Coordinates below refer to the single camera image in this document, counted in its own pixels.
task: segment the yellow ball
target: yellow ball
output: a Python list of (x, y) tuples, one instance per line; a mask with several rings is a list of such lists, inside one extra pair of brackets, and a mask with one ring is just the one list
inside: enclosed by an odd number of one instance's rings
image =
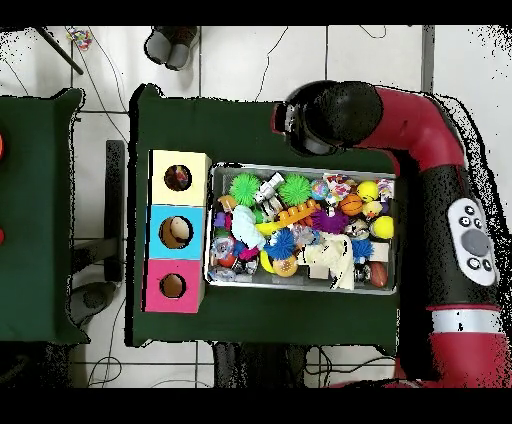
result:
[(393, 218), (390, 216), (381, 216), (370, 225), (370, 233), (381, 239), (390, 239), (393, 237)]
[(363, 181), (357, 186), (357, 194), (364, 203), (373, 202), (379, 197), (379, 188), (375, 181)]

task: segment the yellow cube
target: yellow cube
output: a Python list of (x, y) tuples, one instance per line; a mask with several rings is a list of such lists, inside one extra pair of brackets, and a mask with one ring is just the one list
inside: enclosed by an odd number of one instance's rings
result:
[(211, 160), (204, 153), (151, 150), (151, 204), (206, 206)]

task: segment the toy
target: toy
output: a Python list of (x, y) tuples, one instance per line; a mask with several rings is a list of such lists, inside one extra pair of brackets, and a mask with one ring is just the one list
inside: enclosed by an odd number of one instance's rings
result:
[(226, 214), (224, 212), (217, 212), (215, 214), (215, 219), (213, 221), (214, 227), (222, 227), (226, 226)]
[(393, 231), (393, 218), (390, 216), (380, 216), (370, 225), (370, 233), (381, 239), (392, 238)]
[(354, 261), (352, 244), (345, 234), (320, 233), (324, 242), (308, 245), (301, 249), (299, 265), (326, 266), (333, 279), (331, 289), (354, 289)]
[(334, 211), (333, 216), (328, 216), (324, 210), (316, 210), (312, 215), (313, 228), (330, 234), (340, 234), (348, 224), (348, 216), (340, 211)]
[(275, 259), (284, 260), (289, 258), (294, 249), (295, 241), (289, 228), (282, 228), (272, 234), (270, 241), (263, 248), (267, 254)]
[(225, 213), (233, 212), (237, 206), (235, 198), (229, 194), (219, 197), (217, 201), (222, 205)]
[(349, 221), (343, 232), (352, 240), (364, 240), (370, 235), (368, 224), (362, 219)]
[(379, 197), (377, 183), (375, 181), (363, 181), (357, 186), (357, 194), (365, 203), (377, 200)]
[(243, 241), (249, 249), (258, 247), (263, 249), (265, 246), (265, 238), (255, 227), (256, 218), (252, 211), (244, 205), (238, 205), (233, 211), (233, 223), (231, 232), (233, 236)]
[(373, 262), (388, 262), (389, 260), (389, 244), (376, 243), (372, 241), (373, 253), (370, 256), (370, 261)]
[(388, 283), (388, 272), (380, 262), (368, 262), (370, 267), (370, 283), (375, 287), (384, 287)]
[(323, 200), (329, 194), (329, 186), (324, 180), (314, 180), (311, 182), (311, 197), (315, 200)]
[(286, 259), (276, 259), (272, 264), (275, 273), (280, 277), (291, 277), (298, 267), (297, 258), (293, 255)]
[(376, 200), (373, 200), (371, 202), (365, 203), (363, 205), (363, 215), (367, 218), (375, 218), (379, 215), (379, 213), (382, 211), (382, 205), (377, 202)]
[(231, 194), (239, 205), (253, 206), (254, 195), (259, 190), (261, 181), (252, 174), (238, 174), (231, 183), (229, 194)]
[(363, 202), (357, 194), (349, 193), (340, 202), (341, 211), (348, 216), (354, 216), (363, 210)]
[(278, 188), (279, 195), (288, 206), (305, 203), (311, 196), (311, 185), (307, 178), (298, 174), (288, 174)]
[(370, 240), (351, 240), (351, 242), (354, 262), (358, 264), (364, 263), (372, 255), (373, 252)]
[(232, 253), (228, 253), (224, 258), (218, 258), (217, 263), (224, 268), (231, 268), (236, 261), (236, 257)]
[(253, 247), (252, 249), (244, 249), (240, 252), (238, 257), (244, 261), (248, 261), (257, 256), (259, 252), (260, 250), (257, 247)]
[(235, 239), (232, 236), (216, 237), (213, 239), (211, 252), (217, 259), (226, 259), (233, 253), (234, 247)]
[(272, 264), (270, 263), (269, 257), (267, 252), (264, 250), (260, 251), (260, 263), (263, 269), (271, 274), (275, 274), (274, 268), (272, 267)]
[(276, 194), (276, 189), (284, 183), (284, 178), (279, 172), (276, 172), (270, 181), (264, 181), (256, 193), (254, 193), (254, 200), (257, 204), (262, 203), (265, 199), (270, 199)]

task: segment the shape sorter box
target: shape sorter box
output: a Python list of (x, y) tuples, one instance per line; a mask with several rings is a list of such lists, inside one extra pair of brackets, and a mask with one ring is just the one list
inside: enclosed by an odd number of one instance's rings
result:
[[(204, 153), (150, 150), (151, 204), (206, 207), (207, 182), (211, 160)], [(172, 166), (185, 167), (191, 184), (175, 191), (165, 184), (165, 174)]]
[[(185, 207), (169, 205), (150, 205), (149, 221), (149, 258), (148, 259), (187, 259), (202, 260), (205, 233), (205, 207)], [(159, 236), (162, 223), (171, 217), (180, 217), (191, 227), (192, 237), (182, 248), (170, 249)]]
[[(162, 291), (162, 280), (168, 275), (179, 276), (183, 282), (180, 297), (170, 298)], [(196, 260), (149, 259), (145, 289), (144, 312), (194, 314), (204, 296), (202, 262)]]

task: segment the gray bin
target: gray bin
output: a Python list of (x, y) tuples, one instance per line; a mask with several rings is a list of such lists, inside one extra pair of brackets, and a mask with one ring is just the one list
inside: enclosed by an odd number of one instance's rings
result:
[[(265, 165), (244, 165), (244, 164), (230, 164), (224, 162), (217, 162), (210, 168), (209, 176), (209, 197), (213, 201), (213, 209), (208, 212), (207, 229), (206, 229), (206, 244), (205, 244), (205, 261), (204, 261), (204, 275), (206, 281), (215, 286), (233, 286), (233, 287), (257, 287), (265, 289), (284, 289), (284, 290), (303, 290), (303, 291), (316, 291), (316, 292), (331, 292), (331, 293), (359, 293), (359, 294), (373, 294), (373, 295), (390, 295), (396, 291), (395, 284), (395, 242), (394, 239), (390, 240), (389, 259), (387, 263), (388, 284), (383, 288), (377, 288), (372, 285), (356, 284), (354, 290), (347, 290), (338, 288), (332, 290), (331, 280), (313, 279), (308, 277), (308, 267), (299, 266), (299, 269), (292, 277), (279, 277), (276, 274), (270, 274), (265, 271), (261, 265), (258, 265), (257, 271), (252, 276), (251, 282), (223, 282), (212, 280), (208, 275), (211, 268), (210, 261), (210, 246), (213, 239), (213, 219), (214, 213), (218, 210), (215, 202), (217, 199), (229, 193), (231, 182), (238, 174), (248, 172), (256, 175), (261, 180), (269, 180), (274, 173), (279, 172), (283, 177), (290, 173), (297, 173), (303, 175), (309, 180), (321, 179), (324, 173), (329, 174), (343, 174), (353, 179), (356, 182), (365, 180), (375, 180), (380, 178), (387, 178), (390, 180), (395, 179), (394, 174), (385, 173), (372, 173), (372, 172), (356, 172), (356, 171), (343, 171), (343, 170), (328, 170), (328, 169), (311, 169), (311, 168), (290, 168), (290, 167), (277, 167)], [(393, 204), (390, 204), (390, 215), (396, 220), (394, 216)]]

